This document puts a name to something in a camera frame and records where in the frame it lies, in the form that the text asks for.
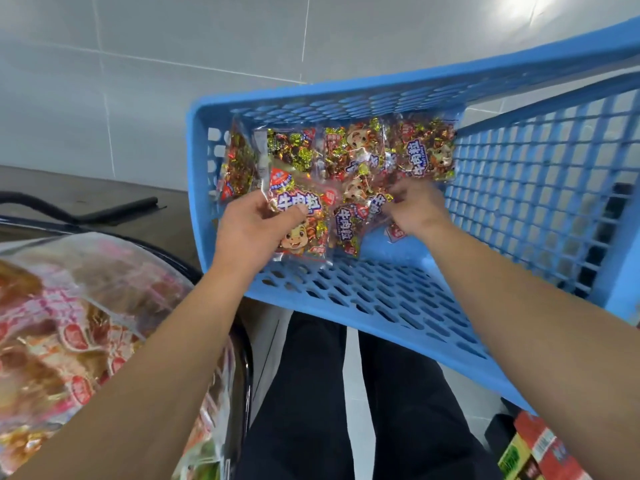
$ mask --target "red product box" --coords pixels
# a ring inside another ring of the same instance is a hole
[[[523,411],[516,418],[515,427],[547,480],[591,480],[540,418]]]

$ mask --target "forearm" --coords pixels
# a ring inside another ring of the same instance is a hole
[[[248,283],[212,268],[16,480],[169,478]]]
[[[628,478],[640,442],[640,334],[454,225],[420,238],[502,370],[551,429],[594,477]]]

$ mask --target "black pants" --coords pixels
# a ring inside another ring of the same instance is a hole
[[[359,332],[376,434],[374,480],[500,480],[440,366]],[[294,313],[276,376],[247,434],[237,480],[354,478],[342,364],[346,328]]]

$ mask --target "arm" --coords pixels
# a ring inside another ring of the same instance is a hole
[[[210,271],[147,343],[13,476],[170,478],[209,386],[240,299],[306,207],[263,220],[251,193],[220,221]]]
[[[401,181],[385,209],[427,245],[513,384],[596,479],[636,478],[640,333],[453,225],[442,193]]]

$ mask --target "left hand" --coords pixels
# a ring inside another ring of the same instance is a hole
[[[256,190],[229,203],[218,226],[212,269],[239,273],[248,285],[273,255],[282,238],[307,218],[307,206],[294,205],[274,217]]]

